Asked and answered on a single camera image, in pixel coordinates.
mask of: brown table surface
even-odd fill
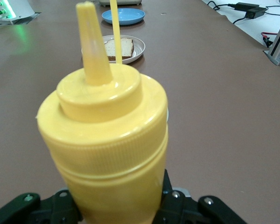
[[[82,67],[75,4],[30,0],[41,14],[0,26],[0,207],[42,199],[64,182],[37,130],[42,101]],[[140,38],[130,65],[158,80],[169,102],[167,169],[193,199],[221,198],[250,224],[280,224],[280,66],[265,47],[200,0],[143,0],[146,16],[121,34]],[[109,7],[98,5],[101,13]],[[103,35],[112,35],[102,21]]]

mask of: bottle nozzle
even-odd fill
[[[111,82],[112,73],[98,23],[95,6],[86,1],[76,5],[85,80],[90,85]]]

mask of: yellow squeeze bottle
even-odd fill
[[[37,114],[55,165],[89,224],[150,224],[160,206],[167,97],[135,68],[109,64],[95,7],[78,3],[84,68]]]

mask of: white plate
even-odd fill
[[[133,61],[136,61],[141,55],[143,55],[143,52],[145,50],[145,43],[133,36],[127,36],[127,35],[120,35],[121,38],[130,38],[133,40],[134,43],[134,52],[133,56],[128,58],[128,59],[123,59],[122,63],[123,64],[129,64]],[[106,43],[109,40],[113,40],[114,35],[109,35],[109,36],[103,36],[104,43]]]

